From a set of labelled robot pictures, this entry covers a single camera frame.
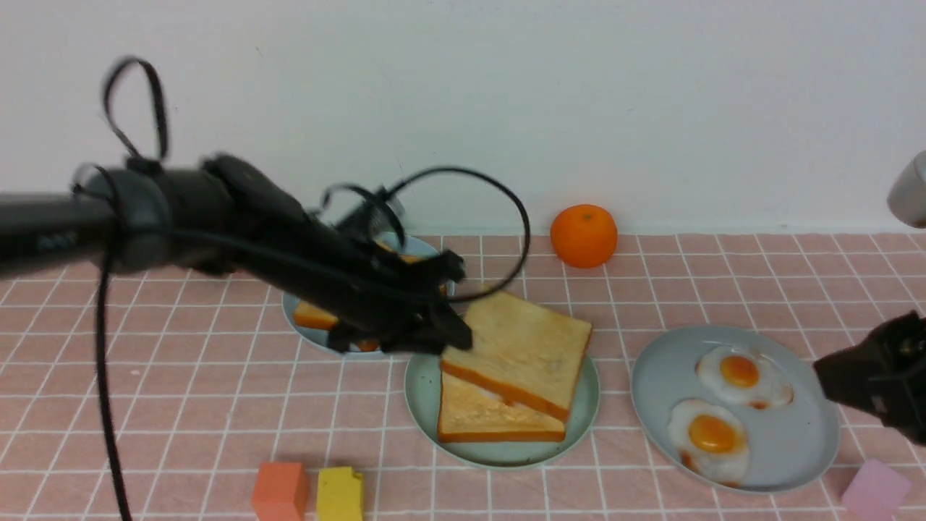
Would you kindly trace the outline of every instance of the egg yolk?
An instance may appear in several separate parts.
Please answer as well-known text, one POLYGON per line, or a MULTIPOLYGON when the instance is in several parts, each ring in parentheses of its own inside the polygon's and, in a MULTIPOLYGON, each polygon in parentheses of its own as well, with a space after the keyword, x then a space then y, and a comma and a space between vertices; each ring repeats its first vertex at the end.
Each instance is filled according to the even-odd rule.
POLYGON ((694 445, 712 454, 729 452, 736 445, 736 432, 716 416, 701 414, 688 426, 688 438, 694 445))
POLYGON ((750 388, 758 383, 758 368, 745 356, 728 356, 720 361, 720 374, 732 386, 750 388))

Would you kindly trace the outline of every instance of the orange block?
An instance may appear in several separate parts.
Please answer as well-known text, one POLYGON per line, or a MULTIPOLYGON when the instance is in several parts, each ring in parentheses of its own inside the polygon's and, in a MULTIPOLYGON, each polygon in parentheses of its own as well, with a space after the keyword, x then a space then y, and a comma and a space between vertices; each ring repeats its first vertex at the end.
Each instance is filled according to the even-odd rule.
POLYGON ((264 463, 257 471, 251 505, 260 521, 302 521, 308 477, 302 464, 264 463))

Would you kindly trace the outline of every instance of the light blue plate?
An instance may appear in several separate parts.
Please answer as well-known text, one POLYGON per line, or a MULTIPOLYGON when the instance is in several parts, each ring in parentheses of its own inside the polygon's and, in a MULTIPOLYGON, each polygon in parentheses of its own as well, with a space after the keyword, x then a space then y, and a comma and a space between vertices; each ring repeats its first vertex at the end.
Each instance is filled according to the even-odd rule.
POLYGON ((653 340, 633 365, 631 397, 646 435, 685 474, 713 487, 746 494, 799 489, 823 475, 839 450, 835 406, 823 397, 813 370, 785 346, 755 333, 722 325, 675 329, 653 340), (757 411, 720 401, 695 374, 695 364, 722 344, 755 349, 768 357, 795 390, 795 400, 757 411), (727 408, 746 429, 751 458, 742 487, 713 483, 684 467, 669 442, 669 412, 681 400, 698 398, 727 408))

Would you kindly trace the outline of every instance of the black cable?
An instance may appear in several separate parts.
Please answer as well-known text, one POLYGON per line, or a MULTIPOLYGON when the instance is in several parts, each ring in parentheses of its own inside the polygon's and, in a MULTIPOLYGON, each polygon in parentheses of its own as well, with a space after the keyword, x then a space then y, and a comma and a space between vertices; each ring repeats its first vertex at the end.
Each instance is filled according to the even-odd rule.
POLYGON ((103 265, 100 268, 100 284, 96 289, 96 386, 100 401, 100 416, 103 423, 103 438, 106 441, 106 456, 109 458, 109 473, 113 478, 116 492, 116 505, 122 521, 131 521, 129 497, 122 477, 122 464, 119 462, 119 448, 116 445, 116 429, 113 426, 112 407, 109 402, 109 379, 106 374, 106 294, 109 290, 109 276, 113 262, 118 253, 116 244, 106 249, 103 265))
POLYGON ((405 249, 405 244, 406 244, 405 228, 402 226, 402 222, 399 221, 398 216, 395 215, 395 212, 393 211, 393 209, 389 208, 389 205, 386 204, 386 201, 388 201, 389 199, 379 198, 376 195, 374 195, 372 192, 370 192, 368 189, 364 188, 363 186, 358 186, 353 183, 332 184, 328 188, 325 188, 325 192, 321 195, 320 209, 327 210, 328 205, 332 201, 332 195, 334 194, 334 192, 339 192, 343 190, 348 191, 348 192, 353 192, 357 194, 358 196, 363 197, 363 200, 367 204, 371 205, 374 209, 378 210, 382 214, 383 218, 389 223, 389 227, 393 229, 393 232, 395 233, 395 238, 399 243, 399 247, 402 249, 405 249))
POLYGON ((491 286, 488 289, 485 289, 481 292, 473 293, 470 295, 462 295, 459 297, 448 297, 445 299, 445 301, 450 302, 450 303, 461 303, 461 302, 472 302, 473 300, 484 299, 492 295, 493 293, 497 293, 501 291, 511 281, 516 279, 521 269, 524 267, 524 263, 527 262, 527 255, 528 255, 529 250, 531 249, 531 220, 527 215, 527 210, 524 208, 524 204, 521 203, 518 196, 516 196, 514 192, 508 189, 507 186, 499 183, 495 179, 489 177, 488 175, 485 175, 482 172, 476 172, 474 170, 460 168, 460 167, 434 167, 434 168, 429 168, 428 170, 424 170, 416 174, 413 174, 407 177, 406 179, 403 179, 399 183, 397 183, 392 189, 389 190, 389 192, 386 194, 386 196, 383 199, 388 201, 389 199, 394 197, 395 194, 405 189, 410 184, 415 183, 416 181, 419 181, 420 179, 424 177, 428 177, 431 175, 438 175, 438 174, 467 175, 469 177, 475 177, 476 179, 480 179, 488 184, 491 184, 495 188, 498 188, 500 192, 505 194, 509 199, 511 199, 511 202, 515 203, 515 206, 518 207, 518 214, 520 214, 521 223, 524 225, 524 248, 521 250, 520 258, 518 259, 518 262, 515 264, 514 269, 512 269, 511 272, 504 279, 502 279, 501 282, 499 282, 495 286, 491 286))
POLYGON ((151 89, 151 107, 155 115, 155 129, 157 131, 157 158, 158 160, 166 159, 169 151, 169 133, 168 133, 168 114, 164 108, 164 90, 161 88, 161 81, 157 77, 155 67, 147 61, 138 57, 125 57, 120 60, 109 72, 109 77, 103 87, 103 114, 106 116, 106 124, 109 129, 116 135, 122 144, 129 150, 133 158, 141 158, 138 148, 132 144, 129 137, 116 125, 112 116, 112 95, 116 86, 119 84, 119 78, 132 65, 139 65, 144 74, 148 77, 148 86, 151 89))

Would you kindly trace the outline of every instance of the orange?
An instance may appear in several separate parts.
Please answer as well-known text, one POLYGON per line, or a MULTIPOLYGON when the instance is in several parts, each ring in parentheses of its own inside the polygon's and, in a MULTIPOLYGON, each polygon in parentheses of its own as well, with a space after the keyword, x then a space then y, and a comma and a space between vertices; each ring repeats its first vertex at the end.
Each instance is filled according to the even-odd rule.
POLYGON ((594 268, 618 248, 618 226, 607 210, 579 205, 559 213, 550 227, 557 256, 574 268, 594 268))

